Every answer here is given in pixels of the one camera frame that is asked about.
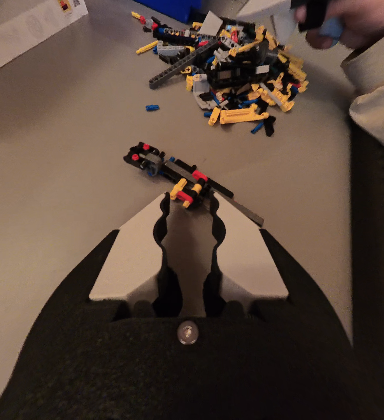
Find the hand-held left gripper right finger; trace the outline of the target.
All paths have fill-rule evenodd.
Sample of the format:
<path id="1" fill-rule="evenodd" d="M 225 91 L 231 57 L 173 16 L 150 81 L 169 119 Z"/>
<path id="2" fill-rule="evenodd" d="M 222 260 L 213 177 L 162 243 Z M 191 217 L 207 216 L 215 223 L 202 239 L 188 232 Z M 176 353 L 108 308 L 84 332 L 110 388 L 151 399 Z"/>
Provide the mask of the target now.
<path id="1" fill-rule="evenodd" d="M 210 215 L 216 243 L 203 285 L 205 315 L 220 316 L 229 302 L 248 312 L 257 301 L 287 300 L 289 291 L 252 213 L 212 192 Z"/>

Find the black perforated panel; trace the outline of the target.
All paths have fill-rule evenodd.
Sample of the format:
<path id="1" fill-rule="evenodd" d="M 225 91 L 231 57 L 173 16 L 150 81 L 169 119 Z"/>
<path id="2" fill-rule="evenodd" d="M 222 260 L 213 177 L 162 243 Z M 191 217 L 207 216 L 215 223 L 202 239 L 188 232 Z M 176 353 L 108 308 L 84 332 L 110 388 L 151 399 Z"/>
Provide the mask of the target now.
<path id="1" fill-rule="evenodd" d="M 353 344 L 384 418 L 384 146 L 350 127 Z"/>

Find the person's right hand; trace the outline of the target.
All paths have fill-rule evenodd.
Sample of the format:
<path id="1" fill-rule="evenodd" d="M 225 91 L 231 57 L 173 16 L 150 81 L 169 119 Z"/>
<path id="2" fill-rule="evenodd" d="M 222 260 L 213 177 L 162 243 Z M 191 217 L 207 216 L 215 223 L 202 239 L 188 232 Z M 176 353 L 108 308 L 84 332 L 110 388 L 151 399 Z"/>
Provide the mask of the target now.
<path id="1" fill-rule="evenodd" d="M 384 0 L 330 1 L 326 19 L 338 18 L 344 25 L 339 43 L 357 50 L 384 37 Z"/>

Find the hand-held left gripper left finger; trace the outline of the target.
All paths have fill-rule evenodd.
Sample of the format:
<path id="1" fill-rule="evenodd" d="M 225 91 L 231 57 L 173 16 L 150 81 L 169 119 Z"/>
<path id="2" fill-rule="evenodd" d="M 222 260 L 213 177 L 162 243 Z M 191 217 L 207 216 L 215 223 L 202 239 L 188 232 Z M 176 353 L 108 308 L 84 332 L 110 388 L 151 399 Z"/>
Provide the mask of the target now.
<path id="1" fill-rule="evenodd" d="M 162 243 L 170 203 L 169 193 L 163 193 L 119 228 L 91 301 L 122 301 L 131 313 L 139 302 L 148 302 L 158 317 L 179 316 L 182 292 Z"/>

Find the white car instruction booklet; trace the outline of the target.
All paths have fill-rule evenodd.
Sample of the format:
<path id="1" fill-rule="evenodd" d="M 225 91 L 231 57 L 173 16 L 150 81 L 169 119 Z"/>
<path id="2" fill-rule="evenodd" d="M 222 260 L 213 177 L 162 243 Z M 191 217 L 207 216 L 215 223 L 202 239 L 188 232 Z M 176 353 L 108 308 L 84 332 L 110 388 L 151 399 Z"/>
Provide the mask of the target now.
<path id="1" fill-rule="evenodd" d="M 0 68 L 87 14 L 83 0 L 0 1 Z"/>

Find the person's right forearm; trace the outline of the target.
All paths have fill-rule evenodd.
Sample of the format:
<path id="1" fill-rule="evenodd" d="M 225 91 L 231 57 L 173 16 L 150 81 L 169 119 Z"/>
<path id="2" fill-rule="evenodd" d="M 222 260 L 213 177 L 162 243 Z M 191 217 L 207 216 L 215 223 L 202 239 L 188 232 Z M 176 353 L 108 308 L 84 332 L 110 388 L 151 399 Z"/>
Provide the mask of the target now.
<path id="1" fill-rule="evenodd" d="M 384 89 L 384 37 L 367 49 L 353 51 L 341 67 L 358 94 Z"/>

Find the blue plastic storage box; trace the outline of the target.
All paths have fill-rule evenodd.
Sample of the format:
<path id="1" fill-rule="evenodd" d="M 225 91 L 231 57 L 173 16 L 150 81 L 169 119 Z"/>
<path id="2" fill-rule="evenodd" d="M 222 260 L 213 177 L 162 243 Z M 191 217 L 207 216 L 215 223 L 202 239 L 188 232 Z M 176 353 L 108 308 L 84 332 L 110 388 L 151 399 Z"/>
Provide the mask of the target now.
<path id="1" fill-rule="evenodd" d="M 136 0 L 137 3 L 182 23 L 188 23 L 192 12 L 199 11 L 201 0 Z"/>

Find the pile of brick pieces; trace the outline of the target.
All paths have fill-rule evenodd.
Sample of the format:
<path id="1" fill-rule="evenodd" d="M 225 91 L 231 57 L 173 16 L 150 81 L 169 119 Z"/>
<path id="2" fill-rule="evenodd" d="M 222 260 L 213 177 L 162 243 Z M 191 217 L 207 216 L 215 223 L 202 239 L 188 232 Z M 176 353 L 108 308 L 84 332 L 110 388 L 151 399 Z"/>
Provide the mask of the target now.
<path id="1" fill-rule="evenodd" d="M 296 26 L 293 10 L 271 16 L 272 31 L 211 12 L 185 29 L 134 11 L 131 15 L 154 38 L 136 54 L 152 51 L 169 65 L 149 80 L 149 88 L 157 90 L 184 76 L 186 90 L 193 93 L 210 126 L 256 122 L 251 133 L 264 129 L 271 137 L 276 117 L 268 109 L 291 111 L 295 97 L 307 89 L 304 61 L 290 54 L 286 44 Z"/>

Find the black grey brick chassis assembly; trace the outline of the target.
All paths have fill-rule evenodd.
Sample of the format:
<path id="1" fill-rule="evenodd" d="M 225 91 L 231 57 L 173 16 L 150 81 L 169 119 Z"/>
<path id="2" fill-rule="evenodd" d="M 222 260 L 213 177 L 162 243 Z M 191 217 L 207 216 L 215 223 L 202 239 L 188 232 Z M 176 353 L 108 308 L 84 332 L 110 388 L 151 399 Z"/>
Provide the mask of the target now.
<path id="1" fill-rule="evenodd" d="M 210 194 L 217 192 L 257 226 L 263 227 L 261 216 L 239 204 L 231 190 L 208 177 L 196 165 L 189 165 L 175 157 L 167 158 L 164 151 L 143 142 L 132 146 L 123 160 L 150 177 L 161 176 L 172 182 L 174 186 L 170 191 L 170 199 L 181 203 L 187 210 L 201 206 L 209 209 Z"/>

